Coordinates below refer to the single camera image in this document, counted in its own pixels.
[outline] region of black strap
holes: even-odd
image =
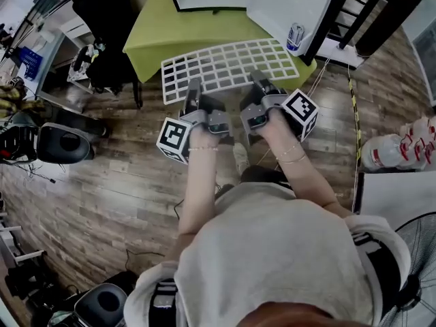
[[[163,280],[156,285],[150,301],[150,327],[177,327],[177,292],[177,286],[173,279]]]
[[[353,235],[354,244],[364,250],[377,275],[383,300],[382,317],[393,308],[401,290],[398,263],[389,248],[369,233]]]

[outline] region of foot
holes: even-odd
[[[236,162],[236,169],[238,170],[239,176],[243,175],[243,172],[250,166],[248,161],[248,153],[245,147],[236,142],[233,146],[233,156]]]

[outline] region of fan grille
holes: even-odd
[[[430,326],[436,319],[436,213],[414,219],[396,232],[406,242],[411,253],[407,284],[414,288],[408,287],[409,297],[399,295],[401,299],[386,314],[380,326]],[[414,285],[416,278],[419,279],[419,285]]]

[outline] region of wood laminate floor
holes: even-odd
[[[302,88],[311,88],[322,68]],[[363,141],[396,132],[432,110],[420,68],[405,34],[398,30],[361,68],[352,72]],[[22,240],[46,250],[48,265],[65,285],[86,290],[125,269],[126,249],[165,254],[176,236],[174,205],[183,199],[187,168],[165,158],[155,142],[167,116],[181,105],[164,106],[160,77],[142,86],[144,107],[135,109],[131,87],[118,97],[88,95],[75,87],[68,98],[86,99],[85,114],[112,128],[109,139],[94,144],[96,157],[72,166],[44,165],[38,170],[57,180],[29,178],[17,168],[2,166],[1,190],[9,224],[20,224]],[[236,139],[243,138],[238,103],[243,93],[225,98]],[[317,127],[305,142],[307,154],[350,207],[355,175],[354,113],[347,69],[328,65],[313,94],[320,106]],[[264,143],[249,150],[256,164],[267,151]],[[273,167],[271,154],[261,162]],[[217,182],[237,182],[231,148],[219,153]],[[158,255],[130,255],[127,267],[140,273],[160,261]]]

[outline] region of hand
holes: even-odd
[[[273,142],[282,140],[296,140],[294,133],[289,128],[285,117],[279,109],[273,108],[268,113],[268,122],[259,128],[257,132],[271,145]]]
[[[219,144],[220,137],[212,134],[203,125],[195,126],[189,135],[189,146],[191,148],[215,148]]]

